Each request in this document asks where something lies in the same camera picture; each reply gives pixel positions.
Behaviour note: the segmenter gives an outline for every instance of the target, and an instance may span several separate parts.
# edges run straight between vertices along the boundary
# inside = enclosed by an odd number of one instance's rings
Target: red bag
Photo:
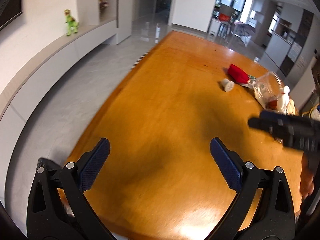
[[[219,14],[218,20],[221,22],[229,22],[231,20],[231,16],[227,16],[223,13]]]
[[[249,81],[247,73],[233,64],[230,65],[228,74],[232,76],[237,83],[247,84]]]

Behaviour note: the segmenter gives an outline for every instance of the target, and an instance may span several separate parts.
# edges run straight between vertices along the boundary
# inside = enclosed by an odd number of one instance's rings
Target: white cabinet
[[[273,34],[266,49],[266,54],[273,62],[280,67],[285,57],[288,55],[291,45],[280,36]]]
[[[221,22],[215,19],[211,20],[210,33],[217,36]]]
[[[26,122],[10,105],[0,121],[0,198],[4,205],[5,178],[16,142]]]
[[[64,47],[45,62],[22,86],[11,105],[28,120],[50,88],[79,60],[75,44]]]

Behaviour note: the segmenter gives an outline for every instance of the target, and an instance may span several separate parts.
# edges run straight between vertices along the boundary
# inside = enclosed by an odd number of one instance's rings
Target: white wall
[[[81,26],[99,24],[98,0],[77,0],[78,18]]]
[[[313,91],[316,89],[312,75],[312,68],[314,67],[315,63],[316,58],[313,58],[311,64],[309,64],[303,76],[290,93],[291,98],[294,100],[294,106],[298,109],[298,111],[303,108]]]
[[[291,84],[291,89],[298,83],[303,73],[306,71],[310,61],[312,60],[315,49],[320,52],[320,22],[316,16],[313,17],[311,29],[304,45],[301,54],[297,60],[299,62],[303,59],[305,62],[304,67],[300,67],[299,64],[295,64],[292,70],[289,72],[285,82]]]
[[[280,18],[288,22],[291,22],[292,25],[290,28],[293,31],[298,32],[302,15],[303,15],[303,8],[295,6],[290,3],[284,3]]]
[[[175,0],[172,23],[207,32],[215,0]]]
[[[253,5],[252,5],[252,10],[256,12],[261,12],[262,11],[262,6],[263,6],[264,0],[253,0]]]
[[[66,33],[63,11],[76,0],[22,0],[23,14],[0,31],[0,93],[34,55]]]
[[[132,4],[133,0],[119,0],[118,42],[123,41],[132,33]]]

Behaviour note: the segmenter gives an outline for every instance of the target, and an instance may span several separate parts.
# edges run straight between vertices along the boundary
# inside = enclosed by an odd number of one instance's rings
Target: gray floor
[[[166,25],[165,14],[142,17],[133,22],[131,37],[119,45],[98,46],[73,66],[37,106],[17,142],[6,181],[6,209],[24,233],[38,158],[63,164],[95,113],[136,60],[171,30],[206,37],[206,33]],[[244,48],[238,41],[231,49],[251,59],[264,52],[255,44]]]

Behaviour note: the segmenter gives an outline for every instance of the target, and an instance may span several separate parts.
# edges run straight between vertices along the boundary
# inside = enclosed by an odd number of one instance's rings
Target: toy dinosaur
[[[67,36],[71,35],[71,32],[78,33],[78,25],[79,23],[71,16],[71,10],[64,10],[64,15],[66,17],[66,24],[68,24],[68,33]]]

